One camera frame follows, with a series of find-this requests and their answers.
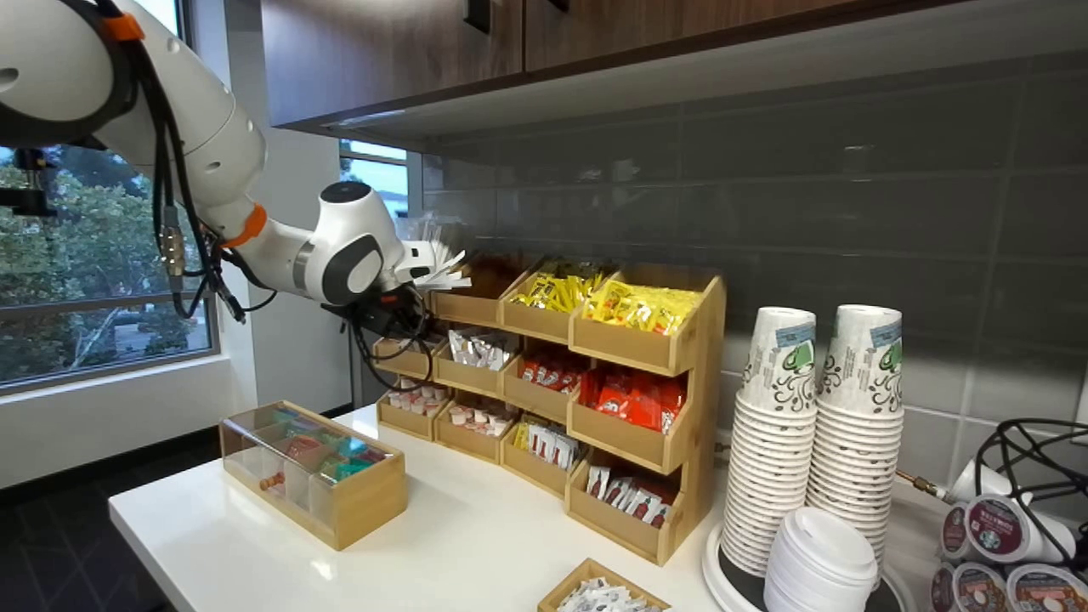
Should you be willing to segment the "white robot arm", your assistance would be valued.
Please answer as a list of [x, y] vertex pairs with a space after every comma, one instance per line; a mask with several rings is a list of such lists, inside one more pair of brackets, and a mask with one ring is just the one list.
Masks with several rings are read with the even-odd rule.
[[415, 294], [384, 196], [364, 180], [315, 193], [311, 229], [274, 221], [247, 196], [264, 141], [224, 82], [136, 0], [0, 0], [0, 141], [11, 150], [102, 147], [151, 175], [151, 232], [176, 310], [197, 275], [233, 319], [222, 264], [292, 292], [352, 332], [415, 337]]

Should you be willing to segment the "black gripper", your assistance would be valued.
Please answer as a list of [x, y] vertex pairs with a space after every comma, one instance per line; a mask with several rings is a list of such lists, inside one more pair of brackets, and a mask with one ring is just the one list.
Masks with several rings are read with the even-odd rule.
[[367, 328], [376, 337], [415, 337], [429, 325], [429, 315], [419, 306], [412, 287], [389, 287], [389, 292], [367, 287], [364, 294], [345, 301], [341, 315], [352, 328]]

